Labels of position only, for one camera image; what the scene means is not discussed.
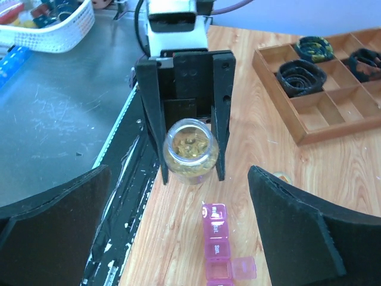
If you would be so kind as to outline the clear bottle yellow capsules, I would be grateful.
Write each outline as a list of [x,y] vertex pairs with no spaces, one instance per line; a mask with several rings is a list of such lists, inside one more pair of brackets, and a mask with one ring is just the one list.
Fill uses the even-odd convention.
[[185,118],[167,132],[163,155],[168,169],[186,185],[203,183],[218,159],[219,147],[209,127]]

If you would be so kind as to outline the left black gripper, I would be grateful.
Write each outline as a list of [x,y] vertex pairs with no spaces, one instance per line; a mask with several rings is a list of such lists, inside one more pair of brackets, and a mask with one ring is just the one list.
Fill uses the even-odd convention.
[[230,108],[236,59],[232,51],[177,51],[140,60],[136,75],[150,140],[161,165],[163,184],[168,167],[163,153],[166,123],[198,119],[210,123],[219,151],[218,179],[226,175]]

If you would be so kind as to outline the gold bottle lid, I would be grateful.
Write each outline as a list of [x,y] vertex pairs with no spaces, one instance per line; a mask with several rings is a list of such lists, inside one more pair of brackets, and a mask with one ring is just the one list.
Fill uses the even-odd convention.
[[284,172],[274,172],[273,175],[285,181],[287,184],[292,184],[291,178]]

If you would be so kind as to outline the pink weekly pill organizer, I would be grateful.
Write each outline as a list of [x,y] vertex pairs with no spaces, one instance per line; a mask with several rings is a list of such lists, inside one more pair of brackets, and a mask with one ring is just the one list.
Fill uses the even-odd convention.
[[252,256],[232,258],[225,204],[202,205],[205,276],[207,285],[234,285],[257,278]]

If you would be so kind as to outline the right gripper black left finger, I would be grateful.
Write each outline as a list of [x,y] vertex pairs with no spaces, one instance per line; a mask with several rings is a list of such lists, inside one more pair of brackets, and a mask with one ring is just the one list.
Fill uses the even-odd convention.
[[80,285],[108,200],[110,168],[1,207],[1,285]]

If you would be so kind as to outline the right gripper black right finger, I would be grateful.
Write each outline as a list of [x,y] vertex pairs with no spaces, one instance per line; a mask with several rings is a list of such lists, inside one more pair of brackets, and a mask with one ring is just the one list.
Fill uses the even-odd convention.
[[380,218],[333,204],[259,166],[251,200],[273,285],[379,285]]

